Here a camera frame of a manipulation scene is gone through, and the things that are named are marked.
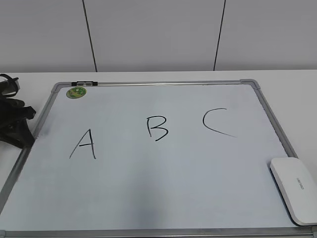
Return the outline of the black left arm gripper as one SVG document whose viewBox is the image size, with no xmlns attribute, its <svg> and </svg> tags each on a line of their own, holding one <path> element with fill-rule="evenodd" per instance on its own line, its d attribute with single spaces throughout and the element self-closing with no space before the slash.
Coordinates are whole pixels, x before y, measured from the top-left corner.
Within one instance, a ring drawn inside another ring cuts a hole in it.
<svg viewBox="0 0 317 238">
<path fill-rule="evenodd" d="M 17 148 L 31 148 L 35 142 L 27 120 L 33 119 L 36 111 L 15 99 L 20 87 L 18 77 L 0 75 L 0 140 Z"/>
</svg>

